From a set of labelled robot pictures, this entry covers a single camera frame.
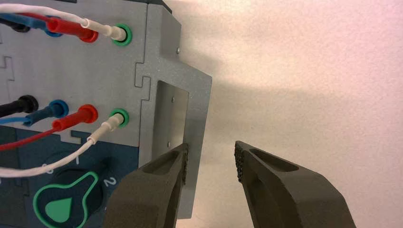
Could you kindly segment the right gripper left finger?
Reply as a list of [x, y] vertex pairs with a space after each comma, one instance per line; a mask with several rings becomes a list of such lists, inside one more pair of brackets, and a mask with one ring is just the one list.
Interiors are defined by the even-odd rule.
[[174, 228], [186, 183], [188, 145], [183, 143], [127, 174], [110, 196], [105, 228]]

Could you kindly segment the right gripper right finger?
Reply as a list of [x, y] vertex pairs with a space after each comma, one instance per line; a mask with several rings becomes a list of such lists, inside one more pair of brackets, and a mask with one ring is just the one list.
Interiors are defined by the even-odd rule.
[[356, 227], [344, 196], [323, 175], [242, 141], [234, 156], [254, 227]]

